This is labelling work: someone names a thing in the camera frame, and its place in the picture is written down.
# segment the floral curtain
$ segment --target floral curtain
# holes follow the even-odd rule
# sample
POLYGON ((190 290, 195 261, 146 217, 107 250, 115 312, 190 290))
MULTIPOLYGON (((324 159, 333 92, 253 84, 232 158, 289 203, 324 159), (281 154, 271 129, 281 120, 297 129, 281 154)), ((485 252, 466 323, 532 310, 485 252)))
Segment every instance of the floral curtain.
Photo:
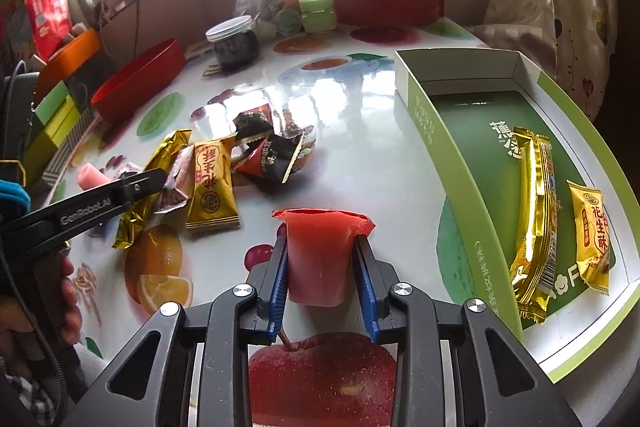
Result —
POLYGON ((470 28, 495 48, 517 50, 553 77, 592 121, 615 51, 616 0, 489 0, 470 28))

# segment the candy wrapper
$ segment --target candy wrapper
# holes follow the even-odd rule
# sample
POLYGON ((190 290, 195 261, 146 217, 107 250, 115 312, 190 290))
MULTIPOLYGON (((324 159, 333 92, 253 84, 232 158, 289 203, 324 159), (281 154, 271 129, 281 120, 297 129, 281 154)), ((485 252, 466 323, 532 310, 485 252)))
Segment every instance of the candy wrapper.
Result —
POLYGON ((185 147, 175 159, 166 179, 156 214, 166 214, 184 207, 193 194, 193 177, 189 176, 195 146, 185 147))
POLYGON ((234 118, 236 124, 236 142, 251 143, 273 132, 273 117, 268 103, 242 111, 234 118))
POLYGON ((303 138, 303 134, 293 138, 271 134, 236 165, 236 171, 276 183, 286 183, 302 148, 303 138))
POLYGON ((195 185, 187 229, 222 230, 240 226, 231 186, 231 149, 236 135, 198 142, 194 149, 195 185))
POLYGON ((574 200, 575 261, 589 288, 609 295, 609 222, 604 214, 602 192, 567 180, 574 200))
POLYGON ((511 283, 520 316, 542 324, 556 274, 558 214, 551 143, 521 127, 513 136, 522 152, 520 225, 511 283))
MULTIPOLYGON (((173 134, 168 135, 151 156, 146 164, 145 171, 161 168, 164 172, 169 172, 175 159, 176 153, 187 147, 191 129, 178 129, 173 134)), ((156 207, 159 194, 152 194, 133 204, 133 206, 122 216, 118 225, 118 233, 113 248, 129 248, 145 229, 146 218, 156 207)))
POLYGON ((142 167, 136 165, 135 163, 128 162, 122 169, 119 169, 115 176, 114 180, 119 180, 121 178, 128 178, 129 176, 133 176, 134 174, 140 174, 142 172, 142 167))

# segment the red snack bag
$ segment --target red snack bag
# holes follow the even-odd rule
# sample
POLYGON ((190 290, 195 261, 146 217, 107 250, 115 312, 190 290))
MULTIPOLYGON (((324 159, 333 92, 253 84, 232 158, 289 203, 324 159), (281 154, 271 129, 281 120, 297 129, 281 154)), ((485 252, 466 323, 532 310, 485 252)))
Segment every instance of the red snack bag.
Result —
POLYGON ((356 235, 375 225, 364 214, 322 208, 278 210, 287 223, 289 298, 307 306, 334 307, 344 301, 356 235))
POLYGON ((66 0, 24 0, 36 52, 47 62, 71 31, 66 0))

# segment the green box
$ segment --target green box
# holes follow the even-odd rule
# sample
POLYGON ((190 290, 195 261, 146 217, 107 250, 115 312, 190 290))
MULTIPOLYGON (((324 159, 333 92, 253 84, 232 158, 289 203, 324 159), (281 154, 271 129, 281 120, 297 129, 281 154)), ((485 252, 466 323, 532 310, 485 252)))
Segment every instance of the green box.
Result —
POLYGON ((638 201, 588 118, 522 54, 440 48, 397 56, 396 88, 447 193, 475 296, 558 381, 606 340, 640 298, 638 201), (544 325, 521 322, 508 271, 520 197, 520 165, 510 136, 515 125, 551 139, 562 204, 556 292, 544 325), (614 254, 609 297, 588 289, 577 273, 567 178, 603 191, 614 254))
POLYGON ((69 90, 63 80, 55 85, 36 107, 36 116, 43 125, 49 123, 51 117, 69 96, 69 90))

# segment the black cable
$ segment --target black cable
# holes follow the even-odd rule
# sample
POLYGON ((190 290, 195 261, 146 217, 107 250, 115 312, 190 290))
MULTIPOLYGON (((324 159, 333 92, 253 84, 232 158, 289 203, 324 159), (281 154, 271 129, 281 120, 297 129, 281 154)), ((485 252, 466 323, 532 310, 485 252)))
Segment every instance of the black cable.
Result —
POLYGON ((138 52, 138 30, 140 29, 140 0, 136 0, 136 36, 133 41, 133 58, 138 52))
POLYGON ((2 247, 1 237, 0 237, 0 263, 2 264, 4 273, 6 274, 7 280, 9 281, 9 286, 11 286, 11 290, 14 292, 15 299, 18 301, 18 304, 20 304, 20 308, 22 308, 22 311, 26 315, 27 319, 29 319, 31 327, 33 328, 33 331, 36 334, 36 337, 38 338, 38 343, 40 344, 40 347, 43 349, 43 351, 49 358, 49 361, 53 365, 53 370, 58 379, 58 383, 60 384, 60 402, 58 403, 58 408, 56 409, 56 416, 53 419, 53 423, 51 425, 51 427, 58 427, 62 423, 62 420, 65 418, 66 403, 68 399, 68 390, 66 387, 65 374, 62 371, 62 366, 60 365, 60 362, 58 361, 56 354, 53 352, 53 349, 51 349, 49 342, 47 342, 47 339, 42 333, 42 330, 38 325, 38 320, 36 319, 35 315, 31 313, 31 310, 27 308, 27 304, 24 302, 24 299, 20 294, 20 290, 18 290, 18 286, 15 283, 14 276, 12 275, 11 269, 9 268, 9 263, 7 263, 6 257, 4 256, 4 248, 2 247))
MULTIPOLYGON (((9 114, 9 103, 11 102, 11 93, 13 92, 15 83, 15 77, 18 76, 20 73, 18 73, 20 71, 20 68, 22 68, 23 73, 27 72, 27 63, 24 60, 20 60, 14 68, 14 73, 11 74, 11 80, 9 81, 9 84, 7 86, 7 92, 4 94, 4 107, 2 108, 4 110, 4 113, 2 114, 2 118, 7 118, 7 115, 9 114)), ((6 147, 7 144, 7 137, 9 136, 9 128, 7 123, 4 123, 4 134, 2 135, 2 143, 4 144, 4 146, 6 147)))

